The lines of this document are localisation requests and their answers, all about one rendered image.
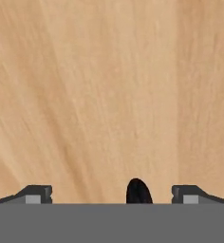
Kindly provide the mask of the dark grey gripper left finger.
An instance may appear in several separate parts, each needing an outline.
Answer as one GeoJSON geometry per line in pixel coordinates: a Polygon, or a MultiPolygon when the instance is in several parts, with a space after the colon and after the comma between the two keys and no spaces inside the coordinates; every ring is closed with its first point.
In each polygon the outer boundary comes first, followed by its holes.
{"type": "Polygon", "coordinates": [[[51,204],[51,195],[51,185],[28,185],[15,195],[0,198],[0,204],[51,204]]]}

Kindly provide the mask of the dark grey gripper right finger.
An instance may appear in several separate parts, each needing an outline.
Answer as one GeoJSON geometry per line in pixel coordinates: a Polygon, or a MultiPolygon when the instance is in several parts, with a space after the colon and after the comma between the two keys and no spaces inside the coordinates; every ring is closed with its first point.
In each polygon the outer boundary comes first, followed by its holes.
{"type": "Polygon", "coordinates": [[[224,198],[209,195],[196,185],[174,185],[172,195],[173,204],[224,204],[224,198]]]}

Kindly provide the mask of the dark purple eggplant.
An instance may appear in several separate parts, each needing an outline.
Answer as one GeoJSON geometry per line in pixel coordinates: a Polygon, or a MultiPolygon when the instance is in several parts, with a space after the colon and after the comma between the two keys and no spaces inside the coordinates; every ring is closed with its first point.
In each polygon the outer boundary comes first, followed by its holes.
{"type": "Polygon", "coordinates": [[[132,178],[126,189],[126,203],[152,204],[153,199],[146,184],[139,178],[132,178]]]}

